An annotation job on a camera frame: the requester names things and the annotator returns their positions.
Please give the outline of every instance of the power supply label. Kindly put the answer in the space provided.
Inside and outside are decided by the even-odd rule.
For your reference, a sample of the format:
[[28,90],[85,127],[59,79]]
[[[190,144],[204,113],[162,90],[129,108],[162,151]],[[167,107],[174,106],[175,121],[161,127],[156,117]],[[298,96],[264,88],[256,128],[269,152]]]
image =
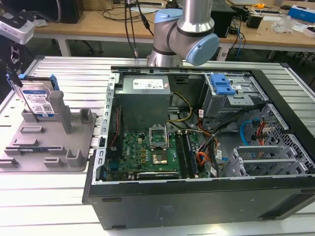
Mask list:
[[133,80],[133,89],[164,89],[163,80]]

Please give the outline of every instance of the motherboard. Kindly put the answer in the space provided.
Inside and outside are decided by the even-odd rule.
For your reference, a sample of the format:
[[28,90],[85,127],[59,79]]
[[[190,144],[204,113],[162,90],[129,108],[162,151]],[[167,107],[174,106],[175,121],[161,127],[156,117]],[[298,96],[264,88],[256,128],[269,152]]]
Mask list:
[[[113,181],[115,178],[123,178],[126,180],[135,179],[136,175],[145,175],[149,173],[169,173],[175,178],[181,178],[185,175],[183,167],[185,165],[182,159],[185,158],[180,150],[183,147],[181,136],[188,136],[190,143],[190,151],[194,155],[199,147],[198,136],[196,133],[181,134],[168,133],[164,138],[164,134],[156,133],[152,136],[146,133],[124,133],[122,157],[119,160],[109,161],[106,170],[106,180]],[[167,148],[152,148],[152,143],[167,143]]]

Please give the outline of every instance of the slotted aluminum surface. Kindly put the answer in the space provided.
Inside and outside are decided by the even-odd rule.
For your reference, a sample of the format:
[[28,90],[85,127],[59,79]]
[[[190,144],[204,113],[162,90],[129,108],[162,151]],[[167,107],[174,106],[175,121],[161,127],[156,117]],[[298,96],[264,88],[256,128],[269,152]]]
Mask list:
[[[97,145],[100,121],[112,65],[146,65],[146,60],[46,57],[35,61],[29,75],[54,74],[72,111],[91,107],[98,115],[90,153]],[[313,92],[292,71],[275,63],[209,62],[205,67],[261,69],[308,129],[315,134]],[[0,105],[0,152],[22,121],[23,102],[11,94]],[[91,206],[81,198],[86,172],[0,175],[0,235],[315,235],[315,204],[283,221],[103,231]]]

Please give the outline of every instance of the desk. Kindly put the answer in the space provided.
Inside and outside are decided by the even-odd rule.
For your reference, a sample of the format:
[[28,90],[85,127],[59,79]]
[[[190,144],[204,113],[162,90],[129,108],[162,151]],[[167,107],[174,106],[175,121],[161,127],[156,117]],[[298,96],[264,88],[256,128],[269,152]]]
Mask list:
[[[97,146],[111,65],[145,65],[145,59],[45,57],[35,60],[26,74],[56,75],[64,102],[71,111],[91,107],[98,117],[90,154]],[[221,62],[208,68],[261,69],[295,113],[315,135],[314,93],[291,69],[278,63]],[[13,92],[0,105],[0,155],[21,123],[23,102]],[[243,222],[165,228],[104,231],[92,206],[81,203],[86,170],[78,173],[1,173],[1,236],[185,236],[287,235],[315,233],[315,203],[281,221]]]
[[[273,6],[273,0],[261,0],[268,7]],[[300,6],[307,6],[315,8],[313,2],[301,1],[284,1],[284,4],[298,4]],[[114,9],[113,14],[122,13],[124,9]],[[124,14],[113,16],[123,18]],[[148,14],[147,19],[154,21],[154,14]],[[242,23],[241,32],[246,37],[247,49],[262,49],[262,50],[276,50],[276,51],[295,51],[295,52],[315,52],[315,40],[309,38],[300,32],[293,33],[275,33],[271,30],[273,22],[261,21],[258,29],[246,28]],[[142,22],[134,24],[136,42],[139,43],[153,43],[153,37],[144,28]],[[131,33],[131,25],[128,24],[129,33]],[[96,11],[85,11],[79,23],[77,24],[55,24],[49,23],[48,27],[36,28],[35,37],[51,38],[58,40],[61,53],[63,56],[71,56],[67,40],[95,40],[95,41],[115,41],[127,42],[124,23],[103,18]],[[228,35],[227,38],[220,39],[220,57],[218,60],[225,60],[228,49],[235,41],[234,35]]]

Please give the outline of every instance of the blue wire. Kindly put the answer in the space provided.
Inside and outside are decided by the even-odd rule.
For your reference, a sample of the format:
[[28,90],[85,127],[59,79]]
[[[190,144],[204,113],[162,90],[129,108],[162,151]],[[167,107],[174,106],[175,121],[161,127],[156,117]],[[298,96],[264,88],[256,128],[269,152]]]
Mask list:
[[246,141],[245,137],[244,137],[244,129],[245,129],[245,125],[247,123],[251,123],[252,121],[251,120],[247,120],[245,121],[242,126],[241,126],[241,129],[240,129],[240,135],[241,135],[241,139],[242,139],[242,142],[246,145],[246,146],[249,146],[250,144]]
[[241,46],[242,46],[242,39],[241,39],[241,37],[240,37],[240,28],[238,28],[238,30],[237,30],[237,35],[238,35],[238,37],[240,38],[240,45],[239,45],[239,47],[238,47],[238,52],[237,52],[236,58],[238,58],[238,56],[240,55]]
[[236,59],[238,59],[240,53],[241,53],[241,46],[242,46],[242,39],[241,39],[241,24],[242,24],[242,16],[240,16],[240,26],[238,27],[238,30],[237,30],[237,35],[238,37],[240,38],[240,45],[238,47],[238,52],[237,52],[237,56],[236,56]]

